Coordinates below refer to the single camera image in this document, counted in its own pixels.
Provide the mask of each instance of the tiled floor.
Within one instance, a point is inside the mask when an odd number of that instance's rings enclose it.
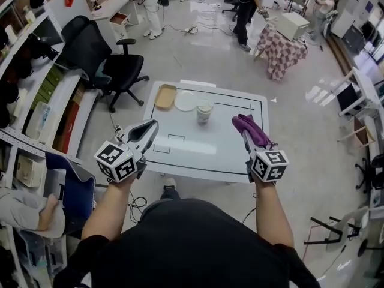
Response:
[[[205,0],[203,3],[197,0],[186,3],[170,1],[169,7],[165,8],[165,23],[181,30],[192,24],[203,24],[231,34],[228,25],[234,24],[231,21],[233,14],[222,14],[223,8],[230,8],[223,5],[223,0]],[[162,21],[162,8],[159,14]],[[282,81],[273,82],[266,74],[267,62],[263,59],[254,62],[252,56],[264,25],[265,21],[256,13],[248,27],[248,45],[252,48],[249,54],[239,48],[234,36],[217,29],[199,27],[197,34],[184,36],[166,26],[160,37],[149,40],[142,37],[145,22],[132,27],[129,36],[136,38],[137,43],[130,46],[130,52],[144,56],[143,72],[151,78],[149,82],[138,83],[133,90],[146,101],[154,81],[179,82],[185,79],[265,96],[269,106],[270,137],[285,150],[291,163],[277,188],[292,225],[296,249],[302,257],[305,250],[302,243],[313,225],[310,217],[326,220],[333,215],[341,218],[365,201],[363,194],[355,190],[360,177],[354,164],[359,157],[348,154],[346,147],[336,142],[340,136],[340,110],[329,90],[342,73],[327,45],[324,44],[323,52],[310,46],[306,60],[292,67]],[[105,98],[101,99],[91,113],[79,154],[85,160],[84,166],[95,174],[99,183],[106,183],[106,179],[99,172],[93,155],[106,139],[113,136],[105,101]],[[112,118],[114,123],[124,127],[140,121],[144,109],[128,95],[121,95]],[[179,176],[175,179],[182,197],[210,201],[239,221],[255,206],[252,197],[255,190],[250,184],[228,185]],[[162,177],[148,170],[132,190],[134,196],[145,196],[149,203],[159,198],[161,191]],[[124,229],[132,225],[127,216]],[[245,225],[255,229],[255,214],[246,220]],[[322,246],[310,250],[318,251],[319,255],[309,255],[308,252],[305,263],[319,277],[335,256],[327,256]],[[324,287],[347,287],[353,273],[348,277],[343,275],[340,281],[335,280],[338,284],[334,285],[333,278],[338,277],[338,272],[332,273],[334,267],[337,264],[328,271],[333,275]]]

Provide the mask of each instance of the chair armrest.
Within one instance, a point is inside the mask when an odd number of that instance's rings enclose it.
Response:
[[[119,40],[116,45],[135,45],[136,40],[133,38],[125,38],[123,40]]]

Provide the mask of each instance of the shoe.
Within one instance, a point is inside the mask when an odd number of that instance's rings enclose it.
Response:
[[[174,189],[174,190],[176,189],[176,181],[173,178],[166,179],[163,190],[166,190],[166,189]]]
[[[242,50],[244,50],[244,51],[251,51],[251,47],[248,46],[247,44],[240,44],[239,43],[239,45],[240,45]]]
[[[155,38],[159,37],[160,35],[161,35],[161,33],[158,34],[158,35],[155,35],[154,33],[151,33],[150,36],[149,36],[149,39],[150,40],[154,40]]]

